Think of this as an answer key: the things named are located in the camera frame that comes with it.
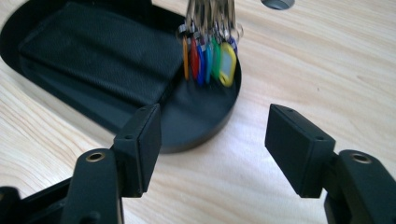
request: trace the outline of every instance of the wooden desk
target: wooden desk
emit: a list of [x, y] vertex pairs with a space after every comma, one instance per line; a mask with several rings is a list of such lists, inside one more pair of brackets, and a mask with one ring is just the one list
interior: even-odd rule
[[[0, 23], [22, 0], [0, 2]], [[271, 103], [302, 113], [396, 177], [396, 3], [297, 0], [286, 11], [235, 1], [243, 83], [225, 128], [161, 155], [126, 223], [326, 223], [323, 198], [300, 199], [264, 147]], [[187, 0], [155, 4], [184, 14]], [[31, 195], [69, 177], [113, 135], [0, 62], [0, 186]]]

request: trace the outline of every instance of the black foam lining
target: black foam lining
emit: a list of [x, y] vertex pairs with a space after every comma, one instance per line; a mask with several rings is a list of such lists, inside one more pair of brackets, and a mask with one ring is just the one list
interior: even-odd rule
[[73, 2], [42, 21], [20, 52], [136, 105], [159, 103], [169, 95], [183, 60], [173, 35]]

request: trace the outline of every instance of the black plastic case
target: black plastic case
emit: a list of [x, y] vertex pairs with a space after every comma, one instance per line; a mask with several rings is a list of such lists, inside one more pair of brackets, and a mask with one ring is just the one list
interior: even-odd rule
[[31, 0], [8, 19], [0, 54], [14, 70], [117, 133], [137, 108], [162, 106], [161, 153], [195, 147], [228, 121], [241, 85], [182, 74], [184, 18], [150, 1]]

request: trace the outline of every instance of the blue key tag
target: blue key tag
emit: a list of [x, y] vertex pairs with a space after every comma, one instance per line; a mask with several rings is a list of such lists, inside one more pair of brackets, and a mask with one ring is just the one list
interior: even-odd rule
[[206, 84], [208, 84], [210, 82], [210, 73], [212, 72], [212, 64], [213, 64], [213, 45], [211, 41], [209, 41], [206, 45], [205, 62], [206, 62], [205, 82]]
[[204, 82], [205, 82], [205, 69], [206, 69], [205, 57], [204, 57], [202, 45], [199, 45], [197, 47], [197, 49], [198, 49], [198, 56], [199, 56], [199, 72], [198, 72], [197, 83], [198, 83], [198, 85], [202, 86], [202, 85], [204, 85]]
[[238, 54], [238, 46], [236, 44], [235, 38], [230, 36], [230, 38], [228, 39], [228, 43], [231, 45], [231, 47], [233, 47], [233, 51], [235, 52], [235, 54]]

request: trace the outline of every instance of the yellow key tag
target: yellow key tag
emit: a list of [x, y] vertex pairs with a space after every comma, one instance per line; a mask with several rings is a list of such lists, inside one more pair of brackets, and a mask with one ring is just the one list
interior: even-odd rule
[[233, 85], [233, 74], [236, 67], [236, 55], [233, 47], [227, 42], [222, 43], [220, 49], [219, 79], [225, 87], [231, 87]]

